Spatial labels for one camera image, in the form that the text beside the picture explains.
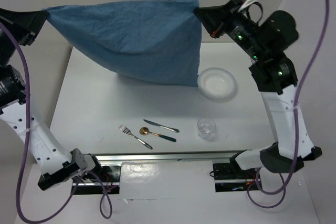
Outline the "blue cloth napkin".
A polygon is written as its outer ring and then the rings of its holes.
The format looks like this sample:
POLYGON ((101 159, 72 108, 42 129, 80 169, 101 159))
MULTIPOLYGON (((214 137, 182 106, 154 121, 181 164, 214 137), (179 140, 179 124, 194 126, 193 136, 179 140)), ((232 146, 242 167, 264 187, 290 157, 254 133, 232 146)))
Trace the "blue cloth napkin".
POLYGON ((121 1, 47 8, 48 22, 100 66, 138 80, 197 86, 198 0, 121 1))

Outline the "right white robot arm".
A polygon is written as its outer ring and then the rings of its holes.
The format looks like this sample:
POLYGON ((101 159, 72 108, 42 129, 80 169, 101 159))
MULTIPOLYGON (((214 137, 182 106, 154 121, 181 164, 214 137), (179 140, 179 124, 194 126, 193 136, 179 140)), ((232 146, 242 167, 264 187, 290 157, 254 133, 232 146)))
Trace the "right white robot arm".
POLYGON ((271 146, 239 152, 230 158, 229 172, 235 178, 247 170, 265 168, 272 173, 296 172, 306 161, 321 156, 307 133, 299 104, 295 103, 298 78, 285 50, 299 37, 295 19, 282 10, 263 23, 241 10, 245 0, 225 5, 197 7, 195 16, 212 38, 228 35, 252 60, 249 67, 268 110, 276 136, 271 146))

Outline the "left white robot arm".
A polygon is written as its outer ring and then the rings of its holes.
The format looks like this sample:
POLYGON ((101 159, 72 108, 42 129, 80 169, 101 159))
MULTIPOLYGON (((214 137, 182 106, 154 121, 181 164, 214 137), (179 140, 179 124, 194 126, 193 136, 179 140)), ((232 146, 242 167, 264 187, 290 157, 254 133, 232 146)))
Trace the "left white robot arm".
POLYGON ((29 137, 28 147, 40 167, 38 186, 47 190, 73 177, 85 174, 91 181, 103 177, 103 167, 92 154, 79 149, 65 149, 42 122, 30 93, 28 80, 9 65, 20 46, 30 46, 43 27, 48 12, 14 12, 1 9, 1 120, 6 122, 22 141, 29 137))

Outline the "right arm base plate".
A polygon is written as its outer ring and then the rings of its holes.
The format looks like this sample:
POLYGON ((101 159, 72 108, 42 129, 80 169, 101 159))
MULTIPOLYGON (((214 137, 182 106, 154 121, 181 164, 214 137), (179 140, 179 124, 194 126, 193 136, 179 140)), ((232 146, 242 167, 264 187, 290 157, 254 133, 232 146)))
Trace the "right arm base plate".
POLYGON ((250 190, 258 190, 255 169, 237 172, 230 163, 213 163, 209 175, 214 179, 216 193, 247 191, 249 187, 250 190))

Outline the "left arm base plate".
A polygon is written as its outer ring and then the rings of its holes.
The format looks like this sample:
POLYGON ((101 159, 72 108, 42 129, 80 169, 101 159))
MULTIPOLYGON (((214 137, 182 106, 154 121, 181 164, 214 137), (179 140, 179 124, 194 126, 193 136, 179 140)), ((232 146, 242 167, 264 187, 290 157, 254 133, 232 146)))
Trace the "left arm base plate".
MULTIPOLYGON (((95 169, 109 195, 120 193, 121 164, 103 165, 101 171, 95 169)), ((91 174, 85 175, 79 182, 75 195, 102 195, 103 189, 98 180, 91 174)))

